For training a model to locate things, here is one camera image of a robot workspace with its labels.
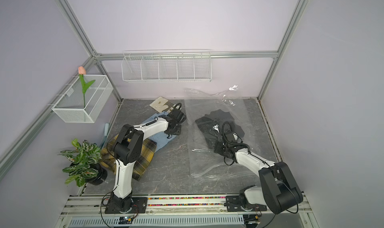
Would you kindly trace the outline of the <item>light blue shirt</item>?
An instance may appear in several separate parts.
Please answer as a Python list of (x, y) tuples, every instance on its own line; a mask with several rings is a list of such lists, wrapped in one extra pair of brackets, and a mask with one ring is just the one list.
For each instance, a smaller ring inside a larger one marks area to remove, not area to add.
[[(165, 111), (163, 111), (160, 114), (154, 114), (151, 117), (149, 117), (148, 119), (144, 120), (143, 123), (148, 123), (148, 122), (154, 120), (155, 117), (158, 117), (160, 115), (167, 115), (167, 114), (168, 113), (165, 112)], [(149, 137), (150, 140), (154, 141), (157, 144), (157, 148), (156, 148), (155, 152), (157, 152), (160, 149), (162, 149), (163, 147), (165, 147), (169, 142), (171, 142), (175, 138), (176, 138), (175, 135), (173, 135), (172, 137), (168, 138), (168, 135), (165, 134), (164, 132), (160, 132), (160, 133), (157, 133), (157, 134)]]

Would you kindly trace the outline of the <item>clear plastic vacuum bag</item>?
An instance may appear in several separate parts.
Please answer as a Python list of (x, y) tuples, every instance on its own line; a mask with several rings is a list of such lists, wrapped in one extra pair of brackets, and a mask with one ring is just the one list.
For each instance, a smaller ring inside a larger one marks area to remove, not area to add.
[(203, 134), (195, 124), (196, 119), (219, 109), (230, 112), (235, 118), (235, 123), (245, 132), (242, 141), (249, 145), (254, 154), (276, 161), (257, 102), (241, 98), (238, 94), (236, 86), (216, 94), (192, 88), (184, 90), (190, 173), (193, 177), (214, 181), (253, 175), (246, 167), (232, 163), (231, 159), (226, 159), (225, 163), (223, 156), (208, 148)]

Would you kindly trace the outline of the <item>black shirt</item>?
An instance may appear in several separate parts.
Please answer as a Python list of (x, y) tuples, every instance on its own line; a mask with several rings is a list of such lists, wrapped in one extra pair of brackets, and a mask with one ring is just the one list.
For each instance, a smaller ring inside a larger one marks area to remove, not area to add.
[(215, 149), (218, 145), (223, 144), (221, 129), (225, 122), (229, 123), (225, 126), (225, 131), (231, 128), (239, 137), (243, 138), (245, 136), (244, 130), (235, 123), (235, 118), (231, 113), (221, 109), (212, 111), (210, 114), (206, 114), (195, 120), (195, 124), (203, 134), (208, 148)]

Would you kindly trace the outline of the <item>yellow plaid shirt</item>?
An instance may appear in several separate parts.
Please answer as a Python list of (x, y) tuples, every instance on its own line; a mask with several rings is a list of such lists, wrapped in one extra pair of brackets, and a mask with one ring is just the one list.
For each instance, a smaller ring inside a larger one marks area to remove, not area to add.
[[(114, 138), (112, 138), (109, 142), (107, 147), (104, 147), (101, 150), (101, 161), (99, 164), (111, 170), (114, 174), (116, 174), (116, 159), (114, 158), (113, 154), (113, 146), (116, 143), (118, 135), (116, 135)], [(134, 170), (133, 170), (133, 179), (136, 181), (140, 181), (144, 173), (146, 172), (148, 166), (150, 165), (155, 151), (157, 148), (157, 143), (150, 140), (150, 139), (145, 139), (143, 141), (142, 145), (142, 151), (141, 151), (141, 156), (139, 159), (136, 161), (134, 165)]]

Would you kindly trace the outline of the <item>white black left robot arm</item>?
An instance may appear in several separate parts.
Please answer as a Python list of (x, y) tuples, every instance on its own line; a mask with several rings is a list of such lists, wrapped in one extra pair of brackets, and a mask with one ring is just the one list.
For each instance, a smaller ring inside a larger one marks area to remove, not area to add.
[(132, 198), (134, 165), (141, 156), (143, 141), (157, 133), (164, 133), (168, 137), (180, 135), (185, 120), (186, 116), (181, 110), (181, 104), (178, 103), (170, 113), (159, 115), (153, 121), (123, 126), (113, 146), (116, 181), (106, 204), (106, 214), (145, 212), (145, 208), (138, 208)]

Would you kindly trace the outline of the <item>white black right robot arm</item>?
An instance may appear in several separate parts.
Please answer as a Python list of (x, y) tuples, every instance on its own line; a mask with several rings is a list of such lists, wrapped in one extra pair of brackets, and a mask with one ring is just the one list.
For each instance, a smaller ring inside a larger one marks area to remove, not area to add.
[(256, 174), (260, 179), (260, 186), (251, 186), (240, 191), (235, 205), (245, 211), (263, 205), (276, 215), (293, 207), (298, 208), (304, 198), (288, 165), (254, 154), (249, 145), (239, 139), (232, 131), (224, 132), (218, 139), (215, 152)]

